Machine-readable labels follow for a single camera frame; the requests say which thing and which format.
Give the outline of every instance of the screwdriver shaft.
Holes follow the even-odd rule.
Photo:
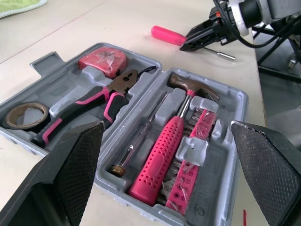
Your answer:
[[[229,54],[226,54],[226,53],[222,53],[222,52],[218,52],[218,51],[215,51],[213,49],[210,49],[210,48],[206,48],[206,47],[203,47],[204,50],[207,50],[209,52],[212,52],[212,53],[215,53],[217,56],[221,57],[221,58],[224,58],[226,60],[231,60],[231,61],[235,61],[236,60],[236,57],[235,56],[231,56]]]
[[[131,145],[128,147],[126,154],[123,156],[122,160],[118,164],[121,167],[125,167],[130,159],[132,158],[133,153],[136,151],[136,149],[141,145],[142,141],[146,137],[147,132],[149,129],[151,129],[151,123],[153,119],[155,118],[155,115],[163,102],[165,101],[166,97],[168,95],[168,92],[164,94],[161,101],[157,104],[155,109],[151,112],[150,116],[148,117],[146,123],[140,128],[140,132],[135,136],[134,140],[132,141]]]

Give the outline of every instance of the pink and black pliers handle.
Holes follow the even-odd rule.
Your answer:
[[[123,94],[114,92],[107,87],[96,86],[82,98],[63,109],[43,130],[36,135],[32,142],[42,148],[45,147],[58,133],[58,131],[60,131],[70,121],[84,112],[100,106],[107,101],[108,104],[103,113],[103,117],[101,118],[101,120],[105,123],[105,128],[107,129],[116,119],[116,115],[119,110],[128,104],[128,100]]]

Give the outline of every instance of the pink handle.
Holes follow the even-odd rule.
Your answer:
[[[116,92],[116,93],[113,93],[113,94],[111,95],[110,99],[109,99],[109,102],[108,102],[107,106],[105,107],[104,112],[103,112],[103,116],[104,116],[107,120],[109,120],[110,123],[113,123],[113,121],[115,120],[115,119],[112,119],[112,118],[110,117],[109,111],[110,111],[110,109],[111,109],[112,102],[113,102],[113,100],[114,100],[114,98],[115,98],[116,96],[122,96],[122,97],[124,97],[124,95],[121,94],[121,93],[117,93],[117,92]]]
[[[184,35],[159,26],[153,26],[151,29],[151,34],[156,39],[160,39],[177,46],[183,45],[187,39]]]
[[[95,86],[88,93],[86,93],[81,99],[75,103],[78,105],[87,105],[96,99],[102,99],[104,102],[107,102],[110,98],[110,91],[105,86]]]
[[[197,137],[202,140],[207,140],[215,118],[215,113],[205,109],[201,117],[199,118],[197,124],[194,126],[189,137]]]
[[[50,133],[52,133],[53,130],[55,130],[56,127],[62,122],[63,120],[61,118],[58,118],[42,135],[42,138],[46,145],[49,144],[48,136]]]
[[[183,216],[188,207],[199,166],[183,161],[175,179],[166,206],[181,213]]]
[[[129,195],[153,206],[184,130],[184,119],[174,116],[163,128]]]
[[[204,110],[197,124],[194,126],[190,137],[207,140],[211,127],[214,124],[216,114]],[[199,166],[183,161],[175,179],[166,206],[181,213],[183,216],[188,207],[189,200],[197,179]]]

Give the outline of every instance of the pliers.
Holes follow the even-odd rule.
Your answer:
[[[92,88],[82,98],[67,106],[50,123],[47,124],[33,139],[32,142],[39,147],[44,148],[49,144],[50,140],[65,125],[84,112],[100,106],[108,101],[103,116],[100,119],[104,121],[105,129],[113,124],[116,115],[120,109],[128,104],[125,98],[127,91],[137,82],[143,72],[149,72],[156,67],[149,67],[138,73],[133,69],[116,77],[108,86],[96,86]]]

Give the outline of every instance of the hammer head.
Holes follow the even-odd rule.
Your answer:
[[[211,99],[215,102],[218,102],[220,100],[218,94],[207,84],[191,79],[185,79],[177,74],[172,74],[169,80],[169,86],[173,88],[183,89],[186,91],[186,94],[190,96],[197,95]]]

